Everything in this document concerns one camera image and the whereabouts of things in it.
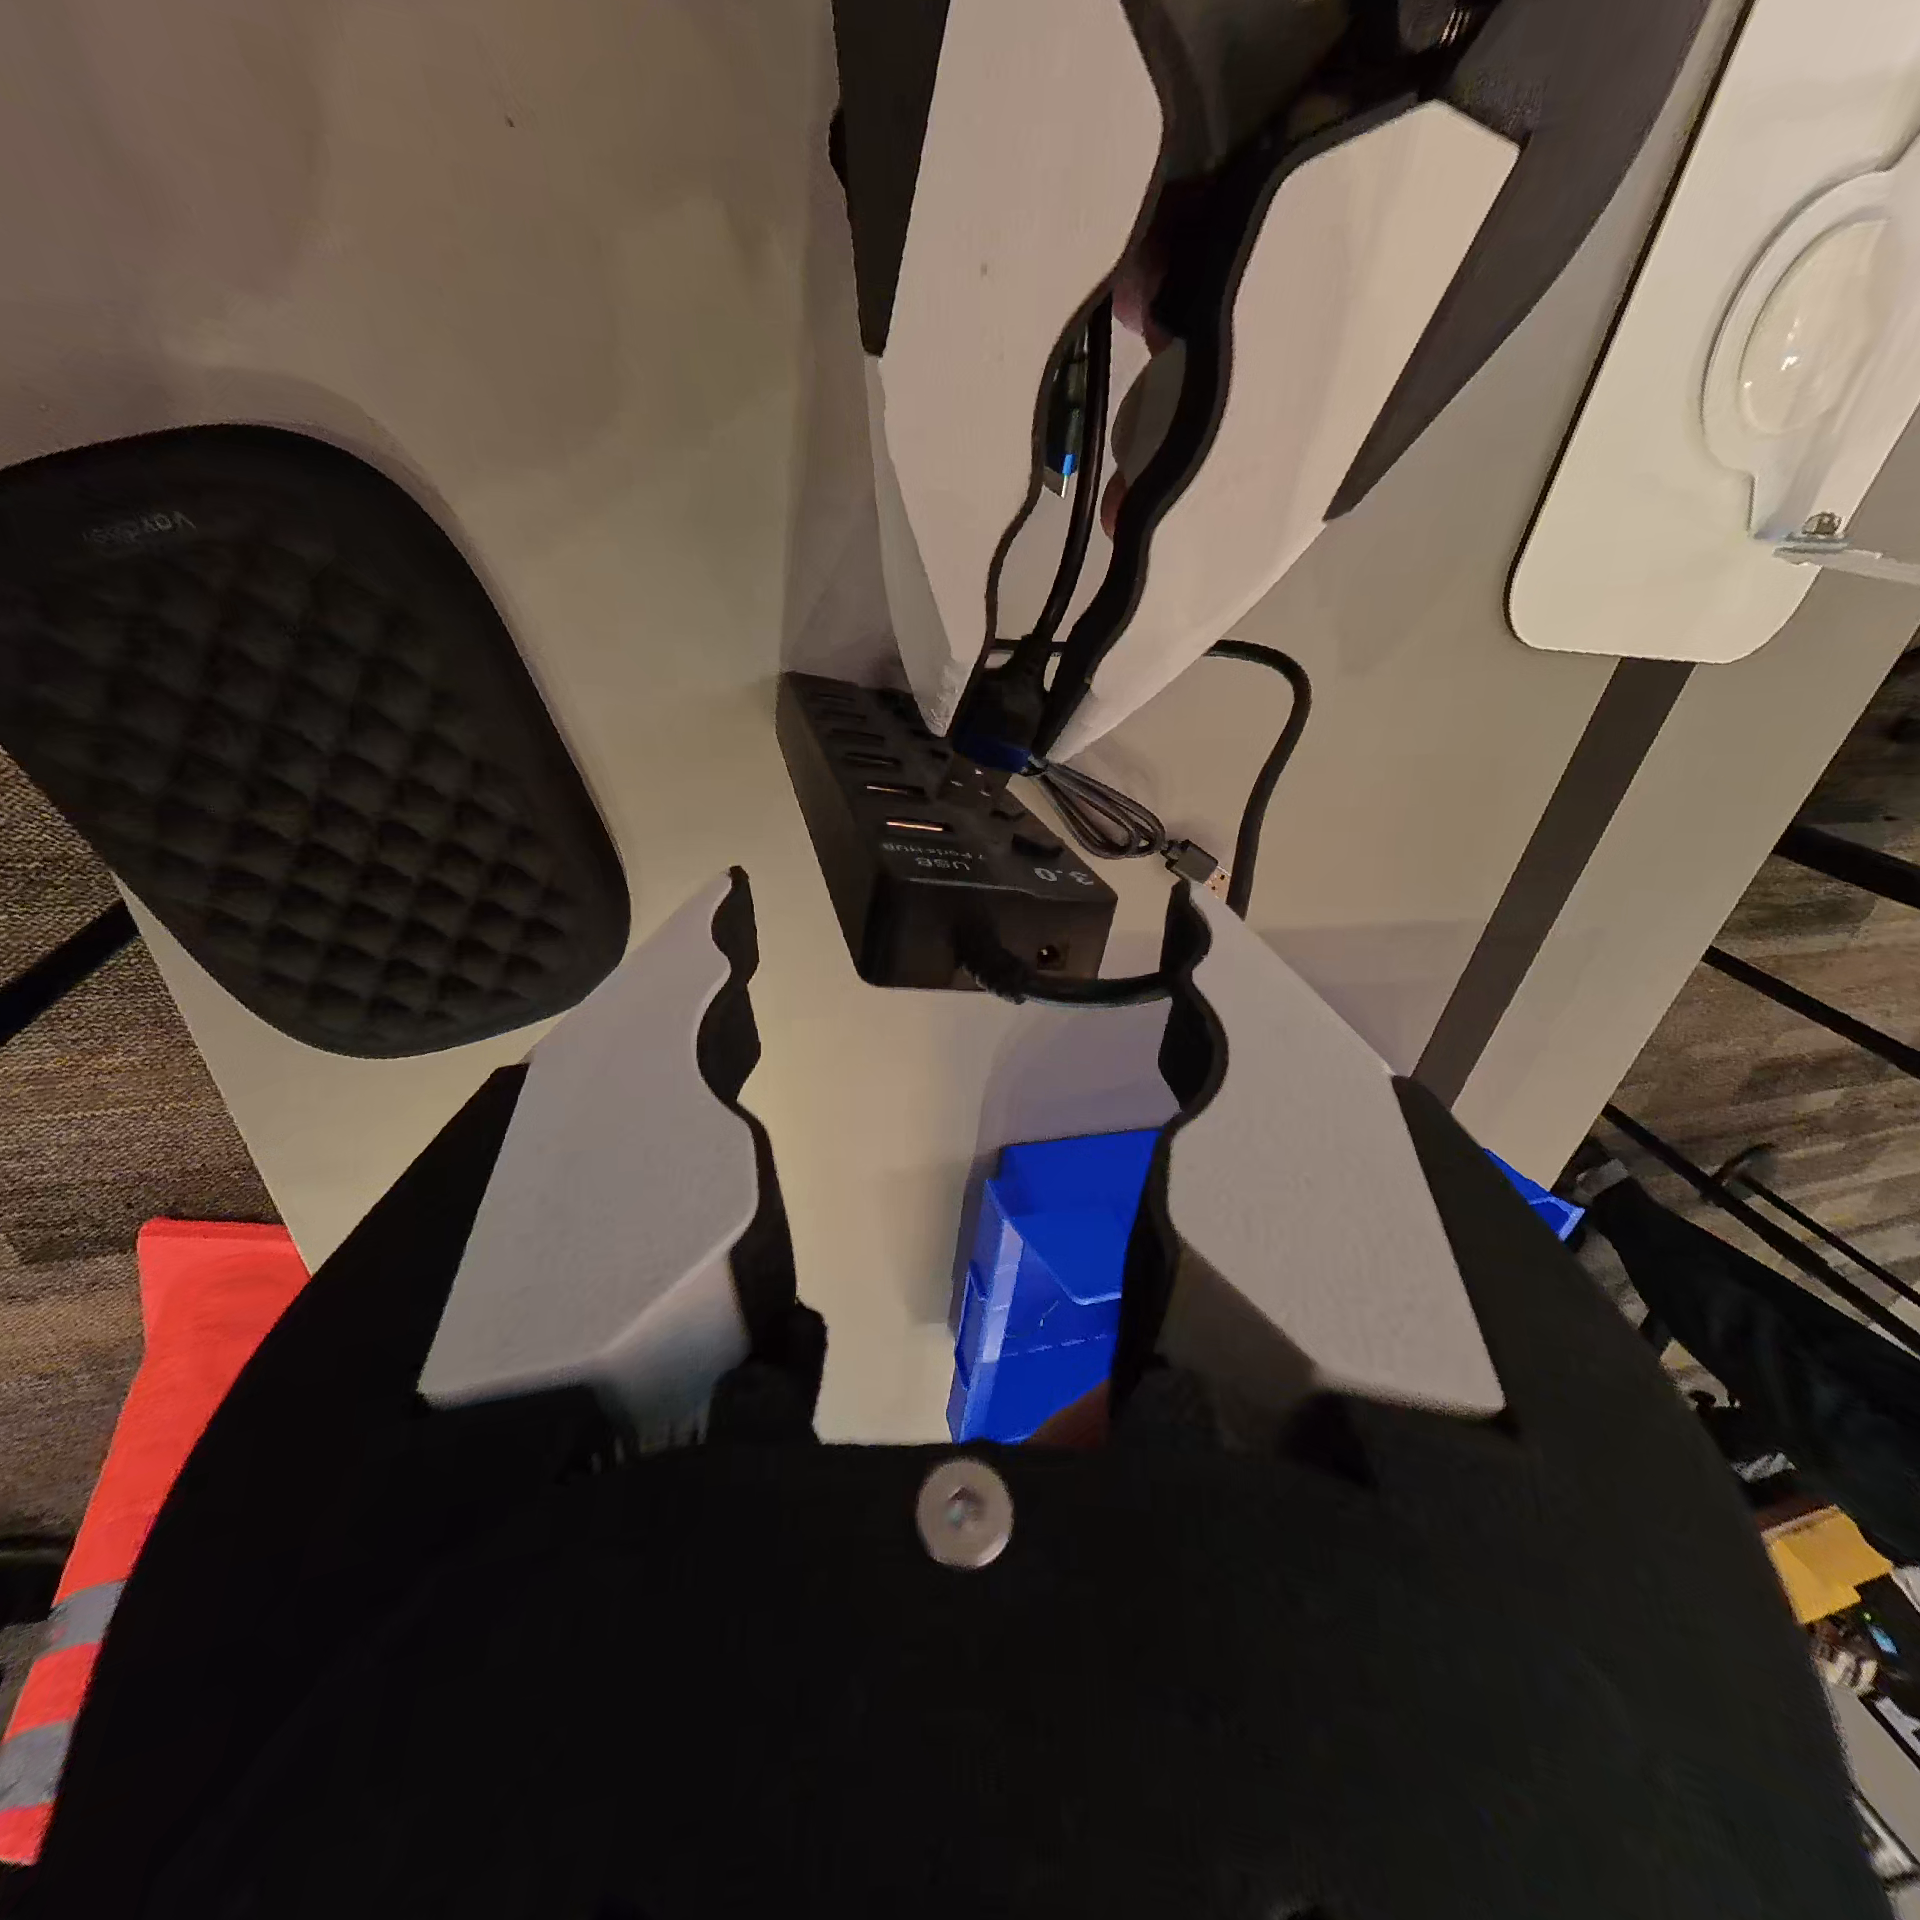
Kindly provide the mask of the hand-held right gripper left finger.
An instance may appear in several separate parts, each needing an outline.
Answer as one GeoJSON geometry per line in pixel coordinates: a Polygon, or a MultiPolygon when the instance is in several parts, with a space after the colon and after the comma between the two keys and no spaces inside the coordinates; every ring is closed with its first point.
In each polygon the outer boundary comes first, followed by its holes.
{"type": "Polygon", "coordinates": [[[704,1419],[757,1364],[811,1417],[817,1315],[741,1097],[757,967],[734,867],[540,1039],[422,1361],[428,1403],[584,1388],[617,1419],[704,1419]]]}

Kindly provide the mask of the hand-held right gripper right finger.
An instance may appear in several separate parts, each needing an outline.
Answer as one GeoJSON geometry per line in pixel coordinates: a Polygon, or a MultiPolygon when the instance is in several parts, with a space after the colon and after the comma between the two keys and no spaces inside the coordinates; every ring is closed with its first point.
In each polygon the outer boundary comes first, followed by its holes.
{"type": "Polygon", "coordinates": [[[1149,1159],[1119,1291],[1117,1407],[1156,1368],[1253,1426],[1342,1395],[1483,1421],[1504,1391],[1396,1075],[1189,883],[1161,947],[1149,1159]]]}

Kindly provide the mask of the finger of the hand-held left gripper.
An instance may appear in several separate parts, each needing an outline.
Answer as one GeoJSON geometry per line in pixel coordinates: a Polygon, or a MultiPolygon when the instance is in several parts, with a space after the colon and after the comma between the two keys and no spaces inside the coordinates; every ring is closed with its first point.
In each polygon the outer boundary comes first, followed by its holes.
{"type": "Polygon", "coordinates": [[[1321,536],[1519,153],[1400,95],[1300,141],[1271,129],[1206,181],[1158,288],[1179,381],[1047,693],[1041,757],[1156,697],[1321,536]]]}
{"type": "Polygon", "coordinates": [[[1047,387],[1135,235],[1161,95],[1117,2],[862,8],[862,352],[879,577],[925,723],[999,634],[1047,387]]]}

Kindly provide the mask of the black usb hub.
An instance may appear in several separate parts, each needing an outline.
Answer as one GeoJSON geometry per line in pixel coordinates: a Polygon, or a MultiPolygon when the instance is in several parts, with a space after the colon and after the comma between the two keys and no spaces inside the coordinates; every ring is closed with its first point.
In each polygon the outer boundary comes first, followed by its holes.
{"type": "Polygon", "coordinates": [[[862,980],[968,989],[972,929],[1045,980],[1096,976],[1110,885],[905,690],[782,672],[774,732],[862,980]]]}

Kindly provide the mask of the black wrist rest pad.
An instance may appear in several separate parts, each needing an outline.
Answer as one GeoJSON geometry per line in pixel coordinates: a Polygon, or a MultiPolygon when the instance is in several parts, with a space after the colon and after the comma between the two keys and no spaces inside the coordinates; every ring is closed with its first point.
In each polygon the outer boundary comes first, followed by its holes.
{"type": "Polygon", "coordinates": [[[467,554],[263,423],[3,477],[4,755],[179,947],[304,1048],[419,1058],[561,1017],[631,891],[467,554]]]}

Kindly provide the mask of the blue plastic bin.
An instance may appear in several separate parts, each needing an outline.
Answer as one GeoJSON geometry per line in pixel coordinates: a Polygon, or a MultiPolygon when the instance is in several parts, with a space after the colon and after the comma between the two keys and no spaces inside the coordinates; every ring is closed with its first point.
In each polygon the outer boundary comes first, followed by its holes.
{"type": "MultiPolygon", "coordinates": [[[[952,1293],[951,1441],[1021,1445],[1113,1378],[1158,1144],[999,1153],[952,1293]]],[[[1172,1282],[1148,1359],[1197,1376],[1229,1424],[1271,1433],[1324,1396],[1468,1419],[1504,1407],[1468,1259],[1404,1135],[1310,1121],[1244,1146],[1201,1127],[1172,1139],[1165,1201],[1172,1282]]]]}

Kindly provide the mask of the white stand base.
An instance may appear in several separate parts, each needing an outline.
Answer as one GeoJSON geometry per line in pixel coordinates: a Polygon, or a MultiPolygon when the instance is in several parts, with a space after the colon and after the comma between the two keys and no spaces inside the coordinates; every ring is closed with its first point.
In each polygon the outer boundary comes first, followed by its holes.
{"type": "Polygon", "coordinates": [[[1915,585],[1852,525],[1915,418],[1915,139],[1766,233],[1670,193],[1505,588],[1543,655],[1728,665],[1820,572],[1915,585]]]}

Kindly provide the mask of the black metal rack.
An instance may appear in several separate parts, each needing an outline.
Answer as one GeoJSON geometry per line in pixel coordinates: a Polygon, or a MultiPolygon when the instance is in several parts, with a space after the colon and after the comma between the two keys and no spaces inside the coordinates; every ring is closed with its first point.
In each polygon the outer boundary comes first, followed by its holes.
{"type": "Polygon", "coordinates": [[[1675,1213],[1915,1352],[1915,823],[1798,819],[1595,1119],[1675,1213]]]}

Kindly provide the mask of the orange plastic object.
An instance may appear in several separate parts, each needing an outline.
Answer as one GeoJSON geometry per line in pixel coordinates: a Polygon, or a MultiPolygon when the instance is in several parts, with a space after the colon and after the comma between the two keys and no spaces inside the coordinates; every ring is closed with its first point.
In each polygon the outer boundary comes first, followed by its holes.
{"type": "Polygon", "coordinates": [[[150,1219],[135,1239],[141,1361],[76,1546],[35,1620],[3,1747],[4,1869],[35,1865],[112,1611],[215,1411],[309,1282],[276,1223],[150,1219]]]}

